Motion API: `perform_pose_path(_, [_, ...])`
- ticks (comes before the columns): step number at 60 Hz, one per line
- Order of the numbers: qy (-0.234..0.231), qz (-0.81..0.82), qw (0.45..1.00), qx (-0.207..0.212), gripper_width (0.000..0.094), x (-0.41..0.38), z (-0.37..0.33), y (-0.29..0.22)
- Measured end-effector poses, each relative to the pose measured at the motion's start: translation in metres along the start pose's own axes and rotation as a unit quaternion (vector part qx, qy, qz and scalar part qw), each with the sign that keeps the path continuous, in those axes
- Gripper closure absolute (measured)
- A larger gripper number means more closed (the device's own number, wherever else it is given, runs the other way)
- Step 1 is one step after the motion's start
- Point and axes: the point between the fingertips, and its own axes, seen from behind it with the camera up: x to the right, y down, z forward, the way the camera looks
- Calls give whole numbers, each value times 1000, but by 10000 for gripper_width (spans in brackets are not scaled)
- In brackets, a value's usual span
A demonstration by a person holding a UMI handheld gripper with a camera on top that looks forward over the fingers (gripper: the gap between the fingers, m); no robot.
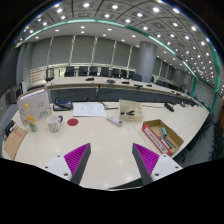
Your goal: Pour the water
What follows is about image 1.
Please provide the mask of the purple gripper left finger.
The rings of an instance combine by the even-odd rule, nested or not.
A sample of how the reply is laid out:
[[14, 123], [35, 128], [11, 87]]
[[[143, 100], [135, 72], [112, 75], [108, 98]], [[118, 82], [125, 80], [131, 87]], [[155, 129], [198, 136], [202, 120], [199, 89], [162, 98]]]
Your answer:
[[79, 146], [66, 155], [51, 159], [43, 169], [76, 185], [79, 185], [91, 154], [89, 143]]

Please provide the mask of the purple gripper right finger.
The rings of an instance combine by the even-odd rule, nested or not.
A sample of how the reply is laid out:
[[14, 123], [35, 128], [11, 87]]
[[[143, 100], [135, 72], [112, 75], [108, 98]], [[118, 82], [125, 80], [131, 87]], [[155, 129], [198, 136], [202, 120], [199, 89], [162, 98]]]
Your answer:
[[134, 143], [132, 154], [144, 185], [150, 184], [182, 169], [170, 156], [155, 152]]

